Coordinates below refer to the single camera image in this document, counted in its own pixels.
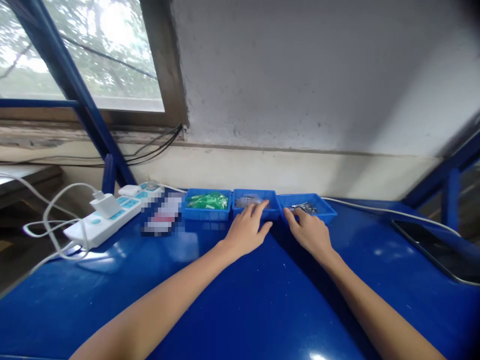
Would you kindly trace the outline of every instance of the concrete wall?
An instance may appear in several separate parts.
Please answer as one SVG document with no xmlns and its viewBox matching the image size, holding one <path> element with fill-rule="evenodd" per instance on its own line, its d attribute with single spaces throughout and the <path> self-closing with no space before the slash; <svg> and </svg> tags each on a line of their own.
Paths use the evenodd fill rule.
<svg viewBox="0 0 480 360">
<path fill-rule="evenodd" d="M 195 144 L 437 156 L 479 108 L 459 0 L 173 0 Z"/>
<path fill-rule="evenodd" d="M 139 145 L 120 144 L 124 154 Z M 89 142 L 70 142 L 55 149 L 26 150 L 0 147 L 0 160 L 34 157 L 97 156 Z M 171 146 L 155 160 L 132 166 L 138 182 L 150 177 L 180 188 L 265 189 L 279 194 L 317 193 L 322 196 L 399 200 L 439 160 L 416 156 L 326 154 L 297 151 L 232 150 Z M 102 187 L 101 168 L 63 166 L 67 183 Z M 91 191 L 72 190 L 85 209 Z"/>
</svg>

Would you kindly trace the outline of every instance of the blue plastic bin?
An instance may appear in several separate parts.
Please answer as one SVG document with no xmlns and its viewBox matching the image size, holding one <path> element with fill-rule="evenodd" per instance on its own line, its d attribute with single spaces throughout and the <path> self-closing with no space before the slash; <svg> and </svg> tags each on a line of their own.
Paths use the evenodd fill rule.
<svg viewBox="0 0 480 360">
<path fill-rule="evenodd" d="M 212 192 L 218 192 L 225 195 L 228 198 L 228 205 L 224 210 L 217 209 L 198 209 L 187 207 L 189 198 L 195 195 L 210 194 Z M 228 221 L 230 208 L 232 206 L 232 191 L 231 190 L 216 190 L 216 189 L 196 189 L 191 188 L 185 195 L 185 201 L 182 207 L 182 216 L 188 220 L 201 220 L 201 221 Z"/>
<path fill-rule="evenodd" d="M 313 204 L 313 206 L 315 206 L 318 210 L 318 214 L 312 216 L 320 218 L 320 220 L 322 220 L 326 225 L 328 225 L 332 219 L 337 216 L 335 210 L 333 210 L 325 200 L 315 193 L 278 195 L 278 200 L 280 201 L 282 209 L 288 208 L 292 205 L 303 204 L 305 202 Z"/>
<path fill-rule="evenodd" d="M 245 195 L 258 195 L 260 199 L 263 200 L 270 200 L 269 206 L 270 208 L 266 208 L 263 210 L 263 213 L 261 214 L 261 219 L 262 220 L 278 220 L 281 217 L 281 208 L 280 208 L 280 203 L 279 199 L 277 197 L 277 194 L 273 190 L 252 190 L 252 189 L 234 189 L 233 190 L 233 199 L 232 199 L 232 204 L 231 207 L 233 209 L 233 217 L 237 216 L 240 214 L 244 208 L 243 207 L 236 207 L 235 206 L 235 200 L 238 198 L 241 198 L 242 196 Z"/>
</svg>

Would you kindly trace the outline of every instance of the tree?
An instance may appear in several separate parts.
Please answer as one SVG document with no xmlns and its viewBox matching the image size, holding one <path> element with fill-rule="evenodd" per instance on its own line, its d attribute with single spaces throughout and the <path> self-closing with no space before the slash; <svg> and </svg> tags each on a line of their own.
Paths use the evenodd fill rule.
<svg viewBox="0 0 480 360">
<path fill-rule="evenodd" d="M 139 0 L 44 0 L 58 31 L 100 53 L 155 74 Z M 30 43 L 9 7 L 0 3 L 0 75 Z M 92 96 L 160 100 L 156 79 L 64 41 Z M 0 95 L 52 98 L 60 89 L 32 47 L 0 79 Z"/>
</svg>

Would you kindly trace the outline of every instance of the white charger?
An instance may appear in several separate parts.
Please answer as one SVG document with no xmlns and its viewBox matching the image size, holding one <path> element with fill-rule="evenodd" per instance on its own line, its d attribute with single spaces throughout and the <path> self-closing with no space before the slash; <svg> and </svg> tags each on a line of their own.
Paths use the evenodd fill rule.
<svg viewBox="0 0 480 360">
<path fill-rule="evenodd" d="M 95 197 L 95 200 L 90 201 L 90 205 L 98 211 L 102 218 L 109 219 L 122 210 L 119 202 L 112 194 L 96 191 L 93 193 L 93 197 Z"/>
<path fill-rule="evenodd" d="M 142 188 L 138 185 L 125 185 L 120 190 L 118 190 L 118 193 L 120 195 L 133 198 L 134 196 L 137 196 L 141 191 Z"/>
</svg>

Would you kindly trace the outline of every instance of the blue metal bar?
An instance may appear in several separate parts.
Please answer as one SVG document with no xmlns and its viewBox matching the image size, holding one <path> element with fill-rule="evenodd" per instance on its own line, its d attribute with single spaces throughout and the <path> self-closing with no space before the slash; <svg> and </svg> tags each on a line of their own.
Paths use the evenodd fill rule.
<svg viewBox="0 0 480 360">
<path fill-rule="evenodd" d="M 115 172 L 116 172 L 114 157 L 108 154 L 105 157 L 105 167 L 103 168 L 103 181 L 101 183 L 101 190 L 104 194 L 113 194 L 115 191 Z"/>
<path fill-rule="evenodd" d="M 401 202 L 412 209 L 417 209 L 442 188 L 453 169 L 463 172 L 479 159 L 480 132 L 473 136 L 450 158 L 438 165 Z"/>
<path fill-rule="evenodd" d="M 0 108 L 76 108 L 80 106 L 75 100 L 33 100 L 33 99 L 2 99 Z"/>
<path fill-rule="evenodd" d="M 137 182 L 132 172 L 42 0 L 7 1 L 65 97 L 81 105 L 74 111 L 102 159 L 105 159 L 107 154 L 113 156 L 118 184 L 135 185 Z"/>
<path fill-rule="evenodd" d="M 441 194 L 441 223 L 459 229 L 460 171 L 452 169 Z"/>
</svg>

